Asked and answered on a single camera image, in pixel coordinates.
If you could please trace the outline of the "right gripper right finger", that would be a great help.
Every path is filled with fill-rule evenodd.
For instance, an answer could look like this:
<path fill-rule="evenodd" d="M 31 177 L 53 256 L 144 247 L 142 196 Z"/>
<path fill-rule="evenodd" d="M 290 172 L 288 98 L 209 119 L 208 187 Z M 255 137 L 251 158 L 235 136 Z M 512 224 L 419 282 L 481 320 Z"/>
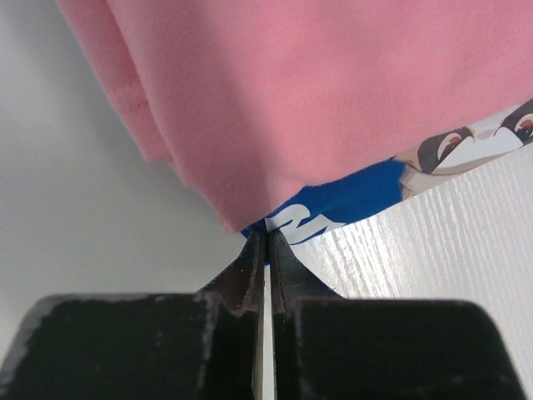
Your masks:
<path fill-rule="evenodd" d="M 279 399 L 522 399 L 500 332 L 473 302 L 348 299 L 269 236 Z"/>

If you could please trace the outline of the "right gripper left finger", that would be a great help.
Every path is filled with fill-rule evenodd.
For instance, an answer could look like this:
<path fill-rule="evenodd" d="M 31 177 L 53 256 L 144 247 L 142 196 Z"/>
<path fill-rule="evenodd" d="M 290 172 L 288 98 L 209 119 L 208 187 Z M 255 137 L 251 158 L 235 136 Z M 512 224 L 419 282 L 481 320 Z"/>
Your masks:
<path fill-rule="evenodd" d="M 266 237 L 194 293 L 45 297 L 1 366 L 4 399 L 259 399 Z"/>

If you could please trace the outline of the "pink t-shirt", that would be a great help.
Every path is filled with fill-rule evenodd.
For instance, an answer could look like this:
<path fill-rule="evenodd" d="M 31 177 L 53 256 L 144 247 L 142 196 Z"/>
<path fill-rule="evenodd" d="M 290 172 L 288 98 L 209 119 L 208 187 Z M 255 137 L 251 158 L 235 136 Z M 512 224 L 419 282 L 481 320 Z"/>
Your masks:
<path fill-rule="evenodd" d="M 143 157 L 238 231 L 532 96 L 529 1 L 61 1 Z"/>

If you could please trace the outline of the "blue printed t-shirt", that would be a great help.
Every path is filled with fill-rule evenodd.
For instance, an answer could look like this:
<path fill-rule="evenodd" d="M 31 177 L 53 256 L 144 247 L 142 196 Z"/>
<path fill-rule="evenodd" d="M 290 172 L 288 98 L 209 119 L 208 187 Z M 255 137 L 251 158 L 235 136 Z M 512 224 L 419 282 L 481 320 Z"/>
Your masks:
<path fill-rule="evenodd" d="M 335 182 L 304 187 L 265 218 L 242 230 L 280 230 L 299 245 L 371 217 L 408 198 L 532 143 L 532 102 L 513 105 L 415 145 Z"/>

